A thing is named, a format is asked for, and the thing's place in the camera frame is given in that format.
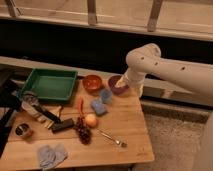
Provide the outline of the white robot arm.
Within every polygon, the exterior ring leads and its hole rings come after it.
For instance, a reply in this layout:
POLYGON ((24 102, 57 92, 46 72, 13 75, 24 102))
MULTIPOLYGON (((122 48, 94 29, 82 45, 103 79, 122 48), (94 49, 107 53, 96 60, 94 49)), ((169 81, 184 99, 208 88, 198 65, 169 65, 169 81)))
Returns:
MULTIPOLYGON (((126 56, 126 64, 128 69, 116 83, 117 87, 132 86, 142 95, 145 76, 150 74, 213 103, 213 65, 164 59, 154 43, 131 50, 126 56)), ((213 171, 213 112, 205 125, 191 171, 213 171)))

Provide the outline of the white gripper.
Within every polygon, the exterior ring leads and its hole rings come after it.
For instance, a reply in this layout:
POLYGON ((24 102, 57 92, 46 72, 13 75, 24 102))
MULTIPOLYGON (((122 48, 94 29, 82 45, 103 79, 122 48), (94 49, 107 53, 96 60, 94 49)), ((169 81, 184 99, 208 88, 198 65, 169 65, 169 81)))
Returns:
POLYGON ((123 78, 120 78, 115 84, 116 88, 124 87, 126 84, 137 91, 138 97, 143 95, 143 85, 145 80, 145 73, 136 72, 131 68, 128 68, 124 73, 123 78))

